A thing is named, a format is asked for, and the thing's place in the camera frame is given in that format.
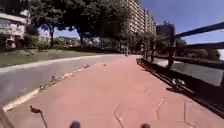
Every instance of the building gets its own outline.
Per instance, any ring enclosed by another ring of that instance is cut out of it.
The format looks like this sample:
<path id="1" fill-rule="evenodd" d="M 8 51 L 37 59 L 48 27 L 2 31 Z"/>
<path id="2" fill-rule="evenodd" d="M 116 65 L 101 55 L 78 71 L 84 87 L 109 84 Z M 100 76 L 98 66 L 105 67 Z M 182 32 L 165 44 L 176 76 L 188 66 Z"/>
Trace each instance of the building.
<path id="1" fill-rule="evenodd" d="M 10 40 L 23 38 L 26 18 L 0 13 L 0 33 L 10 36 Z"/>
<path id="2" fill-rule="evenodd" d="M 140 0 L 134 0 L 136 4 L 140 5 Z"/>
<path id="3" fill-rule="evenodd" d="M 149 11 L 140 7 L 140 0 L 125 1 L 131 10 L 131 19 L 128 21 L 129 30 L 132 32 L 151 32 L 156 34 L 156 23 Z"/>
<path id="4" fill-rule="evenodd" d="M 166 21 L 164 21 L 164 24 L 162 25 L 157 25 L 156 26 L 156 34 L 161 35 L 161 36 L 170 36 L 170 25 Z"/>

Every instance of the road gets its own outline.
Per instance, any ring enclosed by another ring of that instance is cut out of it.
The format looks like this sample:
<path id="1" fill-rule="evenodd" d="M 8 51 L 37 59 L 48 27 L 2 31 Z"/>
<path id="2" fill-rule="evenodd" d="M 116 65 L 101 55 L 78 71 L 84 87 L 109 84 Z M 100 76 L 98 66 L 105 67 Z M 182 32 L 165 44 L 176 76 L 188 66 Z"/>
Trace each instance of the road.
<path id="1" fill-rule="evenodd" d="M 223 128 L 224 120 L 145 71 L 135 56 L 77 72 L 7 112 L 16 128 Z"/>

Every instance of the apartment building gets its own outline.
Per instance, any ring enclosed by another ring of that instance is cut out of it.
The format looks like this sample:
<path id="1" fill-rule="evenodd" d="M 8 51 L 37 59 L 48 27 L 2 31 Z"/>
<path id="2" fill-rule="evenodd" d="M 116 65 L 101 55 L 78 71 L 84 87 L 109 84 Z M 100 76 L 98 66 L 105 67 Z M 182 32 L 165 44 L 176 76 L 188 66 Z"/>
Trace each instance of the apartment building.
<path id="1" fill-rule="evenodd" d="M 156 22 L 149 11 L 140 7 L 140 0 L 125 1 L 131 10 L 131 19 L 128 21 L 129 30 L 132 32 L 151 32 L 156 34 Z"/>
<path id="2" fill-rule="evenodd" d="M 10 35 L 10 40 L 23 38 L 26 18 L 0 13 L 0 33 Z"/>

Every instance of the white line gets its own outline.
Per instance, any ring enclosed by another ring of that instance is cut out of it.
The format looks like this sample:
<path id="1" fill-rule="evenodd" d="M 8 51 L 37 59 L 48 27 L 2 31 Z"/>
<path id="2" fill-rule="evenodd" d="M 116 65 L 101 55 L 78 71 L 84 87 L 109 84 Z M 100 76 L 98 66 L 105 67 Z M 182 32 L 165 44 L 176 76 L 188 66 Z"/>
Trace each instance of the white line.
<path id="1" fill-rule="evenodd" d="M 98 65 L 98 64 L 99 64 L 99 63 L 95 63 L 95 64 L 93 64 L 93 65 L 89 65 L 89 66 L 92 67 L 92 66 L 96 66 L 96 65 Z M 77 69 L 77 70 L 75 70 L 75 71 L 73 71 L 73 72 L 71 72 L 71 73 L 66 73 L 66 74 L 63 75 L 61 78 L 59 78 L 59 80 L 63 80 L 63 79 L 65 79 L 65 78 L 67 78 L 67 77 L 69 77 L 69 76 L 72 76 L 72 75 L 74 75 L 74 74 L 77 73 L 77 72 L 81 72 L 81 71 L 83 71 L 83 70 L 85 70 L 85 69 L 88 69 L 88 68 L 80 68 L 80 69 Z M 31 92 L 29 92 L 29 93 L 23 95 L 23 96 L 20 96 L 19 98 L 15 99 L 15 100 L 9 102 L 7 105 L 3 106 L 2 109 L 3 109 L 5 112 L 10 111 L 10 110 L 14 109 L 15 107 L 17 107 L 17 106 L 19 106 L 19 105 L 25 103 L 26 101 L 32 99 L 32 98 L 35 97 L 39 92 L 41 92 L 41 89 L 40 89 L 40 88 L 37 88 L 37 89 L 35 89 L 35 90 L 33 90 L 33 91 L 31 91 Z"/>
<path id="2" fill-rule="evenodd" d="M 7 104 L 6 106 L 4 106 L 2 109 L 4 111 L 10 111 L 13 108 L 15 108 L 16 106 L 25 103 L 26 101 L 28 101 L 29 99 L 33 98 L 34 96 L 36 96 L 38 93 L 40 92 L 40 89 L 35 89 L 32 92 L 29 92 L 27 94 L 25 94 L 24 96 L 21 96 L 19 98 L 17 98 L 16 100 L 10 102 L 9 104 Z"/>

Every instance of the fence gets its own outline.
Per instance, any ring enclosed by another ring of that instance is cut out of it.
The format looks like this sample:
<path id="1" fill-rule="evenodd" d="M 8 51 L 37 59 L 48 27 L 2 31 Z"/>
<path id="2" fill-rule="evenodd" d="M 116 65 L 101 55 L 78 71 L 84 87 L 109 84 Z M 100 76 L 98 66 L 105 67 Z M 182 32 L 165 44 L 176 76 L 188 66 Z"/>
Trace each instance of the fence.
<path id="1" fill-rule="evenodd" d="M 186 58 L 186 57 L 177 57 L 175 56 L 175 51 L 177 50 L 183 50 L 183 49 L 224 49 L 224 42 L 214 42 L 214 43 L 206 43 L 206 44 L 189 44 L 183 47 L 176 47 L 175 44 L 175 39 L 176 38 L 181 38 L 181 37 L 186 37 L 186 36 L 191 36 L 191 35 L 196 35 L 196 34 L 201 34 L 201 33 L 206 33 L 206 32 L 211 32 L 215 30 L 220 30 L 224 29 L 224 22 L 214 24 L 214 25 L 209 25 L 201 28 L 197 28 L 194 30 L 190 30 L 187 32 L 183 32 L 180 34 L 175 35 L 175 28 L 172 25 L 169 25 L 170 27 L 170 36 L 160 39 L 159 41 L 169 41 L 169 47 L 168 47 L 168 56 L 161 56 L 161 55 L 155 55 L 155 41 L 151 40 L 150 41 L 150 51 L 151 51 L 151 61 L 154 61 L 154 58 L 160 58 L 160 59 L 167 59 L 168 60 L 168 66 L 167 68 L 171 68 L 172 64 L 174 61 L 180 61 L 183 63 L 188 63 L 188 64 L 196 64 L 200 66 L 206 66 L 210 68 L 215 68 L 215 69 L 224 69 L 224 62 L 222 61 L 210 61 L 210 60 L 202 60 L 202 59 L 194 59 L 194 58 Z M 148 58 L 148 48 L 145 50 L 145 58 Z"/>

